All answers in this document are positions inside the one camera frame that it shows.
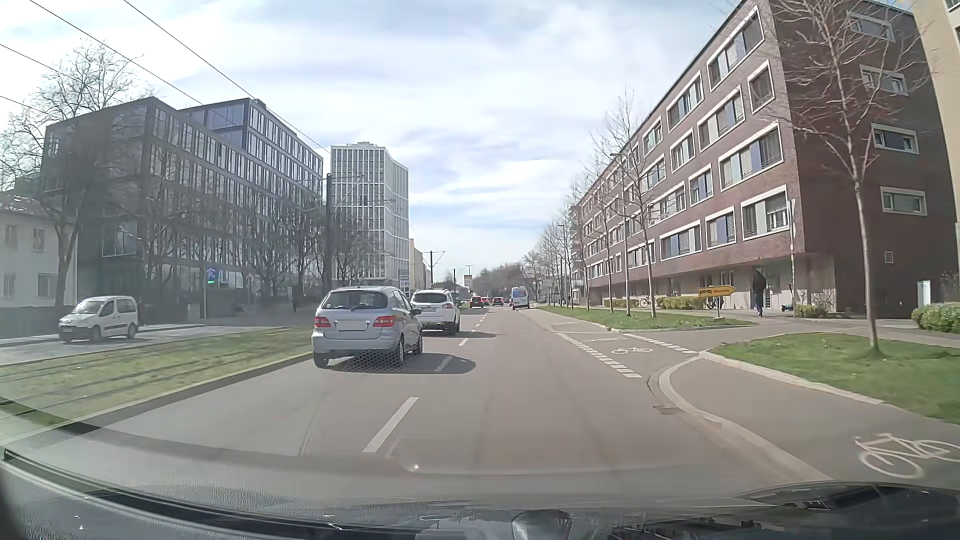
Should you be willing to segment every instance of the bare tree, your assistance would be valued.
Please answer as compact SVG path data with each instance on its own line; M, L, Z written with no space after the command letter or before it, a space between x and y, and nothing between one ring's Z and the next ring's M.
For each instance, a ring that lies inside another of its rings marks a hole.
M878 144L916 151L916 140L875 133L872 124L896 119L904 104L902 94L929 78L921 33L911 15L867 2L777 0L772 8L780 49L787 52L783 70L790 88L788 120L795 133L824 144L834 157L822 165L827 176L847 183L856 199L870 346L879 355L863 191ZM861 71L861 65L871 69Z

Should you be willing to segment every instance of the white window frame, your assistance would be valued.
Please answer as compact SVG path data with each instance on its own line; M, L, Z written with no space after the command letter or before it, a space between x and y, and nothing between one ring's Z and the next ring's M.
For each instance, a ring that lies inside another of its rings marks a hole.
M767 98L763 103L757 105L756 108L754 108L754 90L753 90L753 87L751 86L751 83L754 81L754 79L759 77L760 73L763 73L764 70L767 70L770 72L770 97ZM764 107L769 105L773 100L777 99L777 89L774 88L774 72L772 69L770 69L769 60L761 64L760 67L758 67L753 73L750 74L749 77L747 77L747 93L750 94L750 112L752 113L756 113L758 110L763 109Z
M893 194L899 194L899 195L913 195L913 196L916 196L916 197L920 197L920 198L921 198L921 201L922 201L922 202L921 202L922 209L921 209L921 211L919 211L919 212L904 212L904 211L899 211L899 210L894 210L894 209L888 209L888 208L886 208L886 207L883 205L883 194L884 194L884 193L890 193L891 195L893 195ZM906 188L903 188L903 187L888 187L888 186L886 186L886 185L882 185L882 186L880 187L880 209L883 210L883 213L895 213L895 214L900 214L900 215L927 215L927 213L926 213L926 191L920 191L919 189L906 189Z
M738 85L738 86L737 86L736 88L734 88L729 94L727 94L723 99L721 99L721 100L720 100L720 103L718 103L717 105L715 105L715 106L713 107L713 109L710 110L710 112L708 112L707 114L705 114L704 117L701 118L699 122L697 122L697 136L695 136L694 138L696 139L696 144L697 144L698 146L701 144L701 141L700 141L700 126L703 126L704 124L706 124L707 121L710 120L710 117L711 117L711 116L713 116L714 114L716 114L718 110L723 109L724 106L727 105L727 102L730 101L731 99L733 99L734 97L736 97L737 94L740 94L740 103L743 104L743 87L740 86L740 85ZM742 123L744 123L744 122L746 122L746 121L747 121L747 110L746 110L746 107L744 107L744 110L743 110L743 119L740 120L739 122L733 124L732 126L730 126L730 128L729 128L724 134L716 137L716 138L715 138L714 140L712 140L712 141L710 142L710 144L708 144L707 146L700 147L700 151L703 152L704 150L707 150L707 148L709 148L710 146L713 146L713 143L715 143L716 141L720 140L721 138L729 135L735 128L737 128L740 124L742 124Z
M703 168L700 169L699 171L697 171L697 172L691 174L689 177L687 177L687 179L686 179L686 201L687 201L686 207L687 207L687 208L695 207L695 206L699 205L700 203L703 203L705 200L707 200L707 199L712 199L712 198L713 198L713 189L711 189L711 190L710 190L710 194L709 194L708 197L704 197L703 199L697 201L696 203L690 201L690 181L693 180L693 179L695 179L695 178L697 178L698 176L704 174L704 173L707 172L707 171L710 171L710 183L713 184L713 163L712 163L712 162L711 162L711 163L708 163L707 166L703 167Z
M910 136L913 137L914 149L913 149L913 150L901 150L900 148L891 148L891 147L889 147L889 146L880 146L879 144L876 144L876 130L881 130L882 132L893 132L893 133L895 133L895 134L901 134L901 135L910 135ZM887 125L884 125L884 124L871 124L871 125L870 125L870 140L873 142L874 148L877 148L877 149L880 149L880 150L890 150L890 151L892 151L892 152L901 152L901 153L904 153L904 154L914 154L914 155L919 155L919 154L920 154L920 140L917 139L917 132L915 132L915 131L913 131L913 130L906 130L906 129L904 129L904 128L898 128L898 127L896 127L896 126L887 126Z
M701 73L701 72L700 72L700 70L698 69L698 70L697 70L697 73L694 74L693 77L690 78L690 82L687 83L686 86L684 86L683 91L681 91L679 94L677 94L677 97L673 98L673 101L670 102L670 105L667 105L667 106L666 106L666 132L667 132L668 135L671 134L671 133L673 133L673 130L675 130L675 129L677 129L678 127L680 127L680 125L684 123L684 120L686 120L686 119L690 116L690 114L693 114L693 112L694 112L695 110L697 110L698 107L700 107L700 104L704 103L704 102L707 100L707 94L704 92L704 79L703 79L703 77L701 77L701 74L700 74L700 73ZM688 113L685 114L684 116L681 116L681 117L677 120L677 125L671 128L671 127L670 127L670 110L673 109L673 106L674 106L674 105L677 105L677 102L680 101L680 98L683 97L684 94L686 94L686 92L687 92L688 90L690 90L691 88L693 88L693 85L697 82L697 79L700 80L700 93L702 94L702 95L701 95L701 98L700 98L700 101L698 101L696 105L694 105L693 107L690 108L690 112L688 112Z
M867 73L868 73L868 72L869 72L869 73L875 73L875 74L879 75L879 78L880 78L880 88L879 88L879 90L880 90L880 91L888 92L888 93L896 94L896 95L901 95L901 96L908 96L908 95L910 95L910 93L909 93L909 92L907 91L907 89L906 89L906 75L903 75L903 74L900 73L899 71L890 71L890 70L888 70L888 69L880 69L879 67L873 67L872 65L866 65L866 64L861 63L861 64L860 64L860 76L863 77L863 85L864 85L868 90L873 90L873 83L870 81L870 79L867 78ZM893 91L893 90L884 89L884 87L883 87L883 78L884 78L884 77L891 77L891 78L894 78L894 79L900 79L900 88L902 88L902 91L900 91L900 92L895 92L895 91Z
M720 163L722 163L726 158L729 158L729 157L732 156L733 154L736 154L737 152L740 152L740 151L743 150L744 148L746 148L746 147L750 146L751 144L753 144L754 142L756 142L756 141L757 141L759 138L761 138L762 136L767 135L767 134L769 134L770 132L772 132L772 131L774 131L774 130L776 130L776 129L779 129L779 128L780 128L780 122L779 122L778 120L774 120L773 122L771 122L770 124L768 124L767 127L763 128L762 130L756 132L756 133L753 134L753 135L750 135L746 140L744 140L744 141L741 142L740 144L734 146L731 150L728 150L727 152L725 152L723 155L720 156L720 158L717 159L717 172L719 173L720 170L723 169L723 167L720 166ZM730 185L728 185L727 187L723 187L723 182L721 182L721 183L720 183L720 191L726 191L726 190L730 189L731 187L734 187L734 186L736 186L736 185L743 184L744 182L747 182L748 180L750 180L750 179L753 178L754 176L759 175L759 174L763 174L763 173L769 171L770 169L776 167L777 165L783 164L783 160L784 160L784 157L783 157L783 130L780 130L780 137L779 137L779 139L780 139L780 160L779 160L779 161L776 161L776 162L774 162L774 163L771 163L770 166L768 166L768 167L765 168L765 169L760 169L760 170L758 170L758 171L754 171L754 172L750 173L749 175L741 178L740 181L737 182L736 184L730 184Z
M677 148L678 146L680 146L680 144L681 144L682 142L684 142L687 137L692 137L692 142L693 142L693 144L691 144L690 146L691 146L691 150L692 150L693 154L690 155L690 159L689 159L689 160L684 161L684 162L681 163L680 166L678 166L677 168L673 168L673 149L674 149L674 148ZM671 173L671 174L679 171L679 170L682 169L682 168L684 168L684 165L690 163L691 161L693 161L694 158L697 157L697 137L693 136L693 128L690 128L689 130L686 130L683 135L680 135L680 137L677 139L676 142L674 142L673 144L670 145L670 152L669 152L669 154L670 154L670 173Z
M763 21L762 21L762 18L759 16L759 11L760 11L759 6L754 6L754 8L751 9L746 16L740 19L740 23L736 25L736 28L734 28L733 31L730 32L727 38L724 39L722 43L720 43L720 46L717 47L717 49L713 51L713 54L710 55L710 57L707 59L707 86L709 86L709 91L713 92L718 86L720 86L724 81L726 81L727 78L730 77L731 73L733 73L733 71L735 71L737 67L740 67L740 65L745 60L747 60L750 57L750 55L752 55L754 51L761 44L763 44L764 41L767 40L767 34L766 32L763 31ZM713 63L713 61L717 59L718 56L720 56L720 53L722 53L724 50L727 49L727 46L730 45L730 42L733 41L733 39L736 37L737 34L740 33L741 30L743 30L743 27L747 26L747 23L750 21L750 19L754 17L755 14L756 14L756 22L760 25L760 41L758 41L752 49L747 51L746 54L743 55L743 58L740 59L740 61L737 62L736 65L733 68L731 68L731 70L728 71L726 75L724 75L723 77L720 78L719 81L717 81L716 85L711 85L710 76L709 76L710 65Z
M663 261L665 261L665 260L673 260L674 258L686 257L686 256L693 255L693 254L697 254L697 253L702 253L702 252L704 251L704 239L703 239L704 227L703 227L703 224L700 223L700 220L699 220L699 219L696 220L696 221L694 221L694 222L691 222L691 223L689 223L689 224L687 224L687 225L684 225L683 227L679 227L678 229L674 229L673 231L670 231L669 233L661 234L661 235L657 238L657 242L658 242L658 243L662 243L662 242L663 242L663 239L666 238L667 236L672 236L672 235L674 235L674 234L683 233L684 231L689 231L690 229L693 229L694 227L696 227L696 226L698 226L698 225L700 225L700 236L701 236L701 238L700 238L700 249L699 249L699 250L693 251L693 246L690 246L690 251L689 251L689 252L684 253L684 254L682 254L682 255L675 255L675 256L673 256L673 257L668 257L668 258L663 258L663 256L662 256L662 250L660 250L660 262L663 262Z
M781 185L780 187L774 187L773 189L770 189L770 190L768 190L768 191L764 191L763 193L760 193L759 195L755 195L754 197L751 197L751 198L749 198L749 199L741 202L741 203L739 204L739 209L738 209L739 212L740 212L740 221L741 221L741 222L743 221L743 208L744 208L744 207L748 207L749 205L752 205L752 204L755 204L755 203L759 203L760 201L763 201L764 199L769 199L770 197L773 197L774 195L780 195L781 193L783 193L783 197L786 199L786 215L787 215L787 224L786 224L786 226L785 226L785 227L780 227L779 229L773 229L772 231L767 231L766 233L754 234L753 236L751 236L751 237L749 237L749 238L743 236L743 241L744 241L744 242L746 242L746 241L748 241L748 240L753 240L753 239L755 239L755 238L762 238L763 236L769 236L770 234L777 234L777 233L783 233L783 232L786 232L786 231L790 231L790 226L793 224L793 212L790 211L790 197L787 196L787 193L786 193L786 184ZM735 218L735 217L734 217L734 219L733 219L733 223L734 223L734 226L736 226L736 218Z
M709 227L709 225L710 225L710 221L712 221L712 220L720 217L721 215L727 215L727 214L732 214L732 215L733 215L733 241L732 241L732 242L727 242L726 244L717 244L717 245L715 245L715 246L710 246L710 245L709 245L709 244L710 244L710 243L709 243L709 236L708 236L708 235L709 235L708 227ZM709 250L715 250L715 249L718 249L718 248L725 248L725 247L727 247L727 246L729 246L729 245L731 245L731 244L737 243L738 241L739 241L739 240L736 239L736 207L727 207L727 208L725 208L725 209L716 211L716 212L714 212L714 213L712 213L712 214L704 217L704 243L703 243L703 245L704 245L704 249L705 249L705 250L709 251Z
M654 130L657 128L657 125L658 125L658 124L660 124L660 140L657 142L657 144L655 144L655 145L653 146L653 148L650 149L650 152L644 152L644 153L643 153L643 156L644 156L645 158L646 158L647 156L653 154L653 153L654 153L654 150L656 150L657 147L660 146L660 143L663 142L663 116L662 116L662 115L661 115L661 116L658 116L657 119L654 120L654 123L650 125L650 129L647 130L647 131L645 131L645 132L643 132L643 138L640 140L640 147L641 147L641 149L642 149L643 145L644 145L644 144L646 143L646 141L647 141L647 136L650 134L650 132L654 131Z

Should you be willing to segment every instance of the green bush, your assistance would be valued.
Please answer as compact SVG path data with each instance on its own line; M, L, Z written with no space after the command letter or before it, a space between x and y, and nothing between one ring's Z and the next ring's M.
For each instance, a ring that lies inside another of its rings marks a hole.
M827 316L827 310L820 306L800 304L797 306L797 316L804 319L821 319Z

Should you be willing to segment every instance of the cloud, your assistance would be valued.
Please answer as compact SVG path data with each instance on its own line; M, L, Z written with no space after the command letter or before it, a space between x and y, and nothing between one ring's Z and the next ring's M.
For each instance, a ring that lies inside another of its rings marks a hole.
M243 93L119 0L40 0L205 102ZM519 259L582 174L616 96L653 107L732 0L133 2L320 146L368 140L411 172L437 272ZM79 34L0 0L0 42L53 61ZM0 51L23 98L41 68ZM174 106L193 103L153 82ZM0 111L10 110L0 105Z

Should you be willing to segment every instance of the bicycle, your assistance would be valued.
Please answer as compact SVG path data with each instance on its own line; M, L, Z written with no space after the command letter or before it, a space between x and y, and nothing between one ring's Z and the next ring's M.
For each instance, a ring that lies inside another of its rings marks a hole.
M867 467L889 477L898 479L923 478L924 468L911 457L960 463L960 445L930 439L911 441L901 439L893 433L878 433L877 436L880 438L873 441L861 441L860 437L853 438L853 443L863 451L857 458ZM879 445L887 443L896 443L908 452L879 447ZM903 464L906 465L908 472L898 470Z

